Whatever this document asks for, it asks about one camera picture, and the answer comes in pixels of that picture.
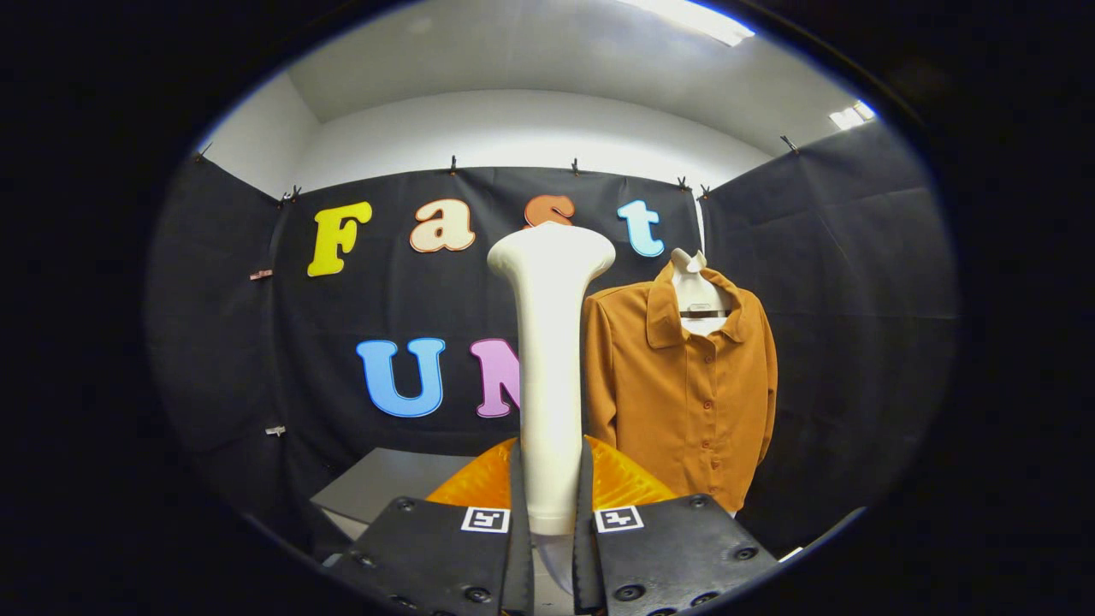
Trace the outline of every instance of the light blue letter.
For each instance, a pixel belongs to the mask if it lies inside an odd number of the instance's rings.
[[[387,340],[370,340],[357,346],[357,355],[365,364],[365,385],[372,404],[390,416],[420,418],[441,406],[441,364],[438,358],[445,351],[445,341],[418,338],[407,344],[407,351],[418,358],[422,394],[417,398],[404,398],[395,391],[392,358],[399,352],[399,347]]]
[[[658,212],[646,209],[646,201],[633,200],[616,209],[620,218],[627,220],[627,237],[631,246],[643,256],[657,256],[666,248],[666,243],[650,234],[650,224],[658,223]]]

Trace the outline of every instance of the mannequin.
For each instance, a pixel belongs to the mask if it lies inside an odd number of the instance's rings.
[[[696,336],[723,327],[733,310],[733,301],[725,290],[707,281],[700,270],[707,266],[702,249],[689,256],[676,247],[670,255],[673,263],[673,288],[681,312],[681,327]]]
[[[529,527],[548,571],[573,594],[581,454],[579,306],[589,281],[615,260],[615,247],[595,231],[548,221],[506,235],[486,259],[517,300]]]

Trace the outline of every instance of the letter n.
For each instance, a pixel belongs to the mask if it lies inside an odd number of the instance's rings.
[[[475,409],[481,418],[502,418],[509,415],[509,405],[502,399],[505,387],[509,397],[521,407],[521,370],[509,344],[497,338],[473,342],[472,356],[479,358],[483,372],[483,404]]]

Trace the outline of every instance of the button-up shirt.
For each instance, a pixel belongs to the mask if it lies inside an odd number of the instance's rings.
[[[590,434],[680,496],[745,504],[775,420],[775,344],[760,300],[711,268],[731,298],[707,336],[681,327],[669,261],[653,281],[604,289],[583,304]]]

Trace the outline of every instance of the letter u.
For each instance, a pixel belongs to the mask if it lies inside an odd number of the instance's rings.
[[[388,340],[370,340],[357,346],[357,355],[365,367],[365,385],[369,398],[378,409],[399,418],[420,418],[441,406],[441,364],[445,341],[437,338],[418,338],[407,344],[407,351],[418,358],[418,379],[422,393],[417,398],[404,398],[395,391],[392,358],[399,347]]]

